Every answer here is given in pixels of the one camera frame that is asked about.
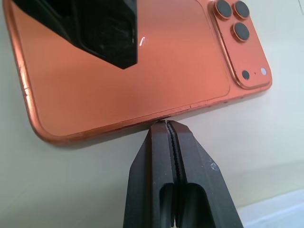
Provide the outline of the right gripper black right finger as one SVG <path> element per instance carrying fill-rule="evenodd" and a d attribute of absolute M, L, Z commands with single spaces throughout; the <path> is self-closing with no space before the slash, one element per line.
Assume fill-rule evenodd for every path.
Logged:
<path fill-rule="evenodd" d="M 219 166 L 190 129 L 169 121 L 177 174 L 178 228 L 241 228 L 242 222 Z"/>

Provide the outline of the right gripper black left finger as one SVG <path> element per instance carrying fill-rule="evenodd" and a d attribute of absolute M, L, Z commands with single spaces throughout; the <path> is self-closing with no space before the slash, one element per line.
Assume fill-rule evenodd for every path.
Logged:
<path fill-rule="evenodd" d="M 129 171 L 123 227 L 170 228 L 176 175 L 165 121 L 150 126 Z"/>

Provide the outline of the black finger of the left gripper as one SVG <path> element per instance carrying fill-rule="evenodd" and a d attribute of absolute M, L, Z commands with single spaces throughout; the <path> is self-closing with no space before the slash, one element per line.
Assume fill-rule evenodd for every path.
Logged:
<path fill-rule="evenodd" d="M 14 3 L 91 55 L 120 69 L 137 64 L 135 0 L 16 0 Z"/>

